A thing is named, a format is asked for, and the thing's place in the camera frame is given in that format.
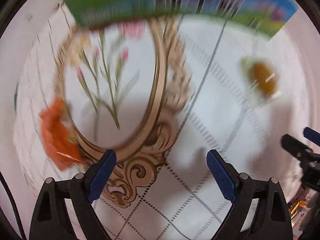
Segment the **orange snack pack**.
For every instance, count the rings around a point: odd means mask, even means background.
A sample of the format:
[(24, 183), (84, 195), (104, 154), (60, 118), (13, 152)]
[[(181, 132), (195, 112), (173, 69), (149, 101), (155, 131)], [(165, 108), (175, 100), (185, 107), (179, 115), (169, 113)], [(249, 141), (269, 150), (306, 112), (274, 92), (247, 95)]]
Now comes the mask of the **orange snack pack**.
[(70, 130), (62, 123), (66, 104), (56, 97), (40, 114), (41, 139), (48, 157), (61, 171), (83, 163), (78, 143), (71, 139)]

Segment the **small brown pastry pack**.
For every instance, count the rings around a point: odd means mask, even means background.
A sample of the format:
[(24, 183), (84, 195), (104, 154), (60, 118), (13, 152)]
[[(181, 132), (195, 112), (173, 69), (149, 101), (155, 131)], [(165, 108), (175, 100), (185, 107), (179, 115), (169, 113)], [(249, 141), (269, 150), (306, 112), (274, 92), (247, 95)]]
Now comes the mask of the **small brown pastry pack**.
[(280, 97), (279, 75), (269, 61), (244, 56), (240, 59), (239, 66), (254, 107), (265, 105)]

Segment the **cardboard snack box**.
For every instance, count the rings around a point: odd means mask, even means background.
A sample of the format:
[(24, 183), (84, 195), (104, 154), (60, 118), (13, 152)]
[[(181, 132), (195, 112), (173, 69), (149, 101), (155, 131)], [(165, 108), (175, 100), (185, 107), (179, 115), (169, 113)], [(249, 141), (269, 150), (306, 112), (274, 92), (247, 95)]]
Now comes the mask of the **cardboard snack box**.
[(63, 0), (76, 21), (97, 27), (124, 19), (177, 14), (217, 16), (274, 36), (296, 13), (294, 0)]

